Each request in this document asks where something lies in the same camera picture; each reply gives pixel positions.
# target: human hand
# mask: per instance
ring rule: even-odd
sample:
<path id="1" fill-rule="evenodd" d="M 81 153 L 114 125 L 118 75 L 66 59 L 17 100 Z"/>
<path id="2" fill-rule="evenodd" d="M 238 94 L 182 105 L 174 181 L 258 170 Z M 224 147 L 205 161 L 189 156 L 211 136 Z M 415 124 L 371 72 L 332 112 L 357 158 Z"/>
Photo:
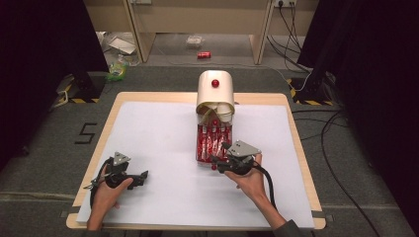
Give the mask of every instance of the human hand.
<path id="1" fill-rule="evenodd" d="M 256 154 L 255 160 L 262 165 L 262 154 Z M 237 189 L 241 189 L 250 199 L 256 202 L 265 199 L 264 177 L 262 172 L 252 168 L 246 175 L 237 175 L 231 171 L 225 171 L 225 176 L 237 184 Z"/>
<path id="2" fill-rule="evenodd" d="M 105 175 L 106 167 L 102 170 L 102 177 Z M 117 200 L 124 190 L 133 182 L 133 178 L 124 180 L 116 188 L 109 187 L 104 178 L 99 181 L 99 187 L 96 190 L 93 200 L 92 211 L 87 221 L 88 230 L 99 230 L 102 227 L 102 221 L 108 211 L 112 208 L 120 208 Z"/>

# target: red object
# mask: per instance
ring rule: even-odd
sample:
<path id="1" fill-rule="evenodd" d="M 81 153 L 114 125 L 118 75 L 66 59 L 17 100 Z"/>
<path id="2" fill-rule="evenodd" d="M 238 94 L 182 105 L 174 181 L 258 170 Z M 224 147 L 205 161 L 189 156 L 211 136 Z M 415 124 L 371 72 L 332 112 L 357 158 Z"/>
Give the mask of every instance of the red object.
<path id="1" fill-rule="evenodd" d="M 218 81 L 218 80 L 216 80 L 216 79 L 213 79 L 210 83 L 212 84 L 212 86 L 213 86 L 214 88 L 217 88 L 217 87 L 219 86 L 219 81 Z"/>
<path id="2" fill-rule="evenodd" d="M 198 59 L 210 58 L 210 51 L 204 51 L 198 53 Z"/>

